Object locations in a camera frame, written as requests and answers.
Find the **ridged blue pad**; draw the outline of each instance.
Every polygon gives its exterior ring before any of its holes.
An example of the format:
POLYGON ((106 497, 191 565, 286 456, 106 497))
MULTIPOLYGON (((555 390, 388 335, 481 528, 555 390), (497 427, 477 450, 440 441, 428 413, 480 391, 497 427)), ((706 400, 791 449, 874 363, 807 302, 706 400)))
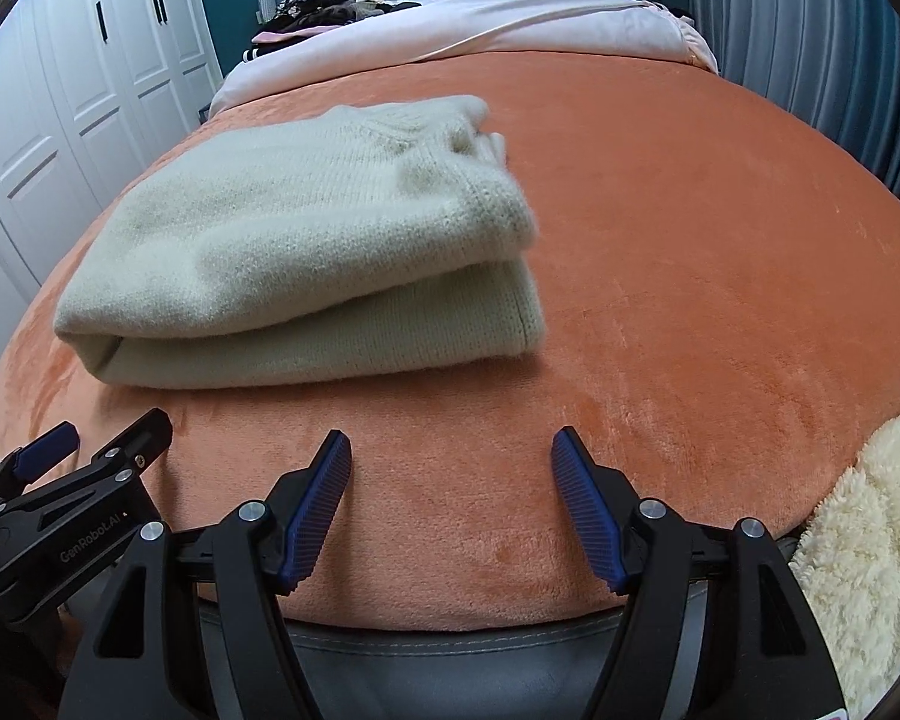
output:
POLYGON ((590 570, 611 590, 621 591, 626 582, 626 570, 621 560, 620 526, 594 484, 589 459, 581 456, 564 430, 554 436, 550 459, 557 488, 570 512, 590 570))
POLYGON ((350 440, 337 433, 287 526, 287 546, 280 568, 280 584, 285 592, 295 590, 313 573, 352 467, 350 440))
POLYGON ((77 428, 69 422, 60 422, 20 450, 13 466, 13 475, 31 485, 79 448, 77 428))

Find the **orange bedspread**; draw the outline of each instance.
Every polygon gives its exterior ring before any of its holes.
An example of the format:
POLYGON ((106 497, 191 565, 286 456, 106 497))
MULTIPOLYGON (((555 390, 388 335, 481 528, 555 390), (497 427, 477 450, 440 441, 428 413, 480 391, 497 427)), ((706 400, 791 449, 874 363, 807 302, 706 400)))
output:
POLYGON ((616 602, 551 478, 554 431, 684 517, 783 531, 900 414, 900 203, 826 138, 696 68, 494 53, 317 84, 228 111, 231 127, 474 94, 538 216, 549 335, 516 361, 253 391, 105 386, 53 337, 55 270, 0 364, 0 454, 63 419, 85 460, 146 409, 175 423, 146 474, 175 528, 218 520, 309 463, 330 428, 354 476, 293 616, 468 629, 616 602))

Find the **silver screw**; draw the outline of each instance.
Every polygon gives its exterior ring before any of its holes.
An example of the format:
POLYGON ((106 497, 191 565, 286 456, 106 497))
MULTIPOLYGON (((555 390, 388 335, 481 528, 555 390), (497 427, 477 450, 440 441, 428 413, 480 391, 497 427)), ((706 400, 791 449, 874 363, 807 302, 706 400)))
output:
POLYGON ((667 507, 655 498, 648 498, 645 501, 640 501, 640 514, 643 514, 647 519, 660 519, 664 514, 667 514, 667 507))
POLYGON ((740 530, 744 532, 744 536, 749 536, 750 538, 760 538, 760 536, 763 536, 767 531, 767 529, 763 527, 763 523, 753 517, 747 517, 741 522, 740 530))
POLYGON ((250 503, 245 503, 240 507, 240 511, 237 512, 237 515, 244 522, 256 522, 264 514, 266 514, 266 506, 260 503, 260 501, 250 501, 250 503))
POLYGON ((162 522, 148 522, 140 529, 140 538, 144 541, 156 541, 160 536, 163 536, 162 522))

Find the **blue curtain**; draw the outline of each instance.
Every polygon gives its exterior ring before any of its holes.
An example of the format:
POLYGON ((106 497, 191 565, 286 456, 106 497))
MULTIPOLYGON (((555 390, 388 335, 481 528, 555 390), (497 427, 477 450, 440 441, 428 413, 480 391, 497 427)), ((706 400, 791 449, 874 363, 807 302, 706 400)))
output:
POLYGON ((900 198, 900 18, 887 0, 692 0, 721 75, 845 148, 900 198))

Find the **gray curtain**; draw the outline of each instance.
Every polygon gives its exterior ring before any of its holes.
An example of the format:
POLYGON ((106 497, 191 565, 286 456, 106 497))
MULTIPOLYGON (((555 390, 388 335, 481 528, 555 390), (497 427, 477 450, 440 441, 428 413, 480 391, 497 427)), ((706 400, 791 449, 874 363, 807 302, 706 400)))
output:
POLYGON ((900 18, 887 0, 692 0, 721 75, 845 148, 900 198, 900 18))

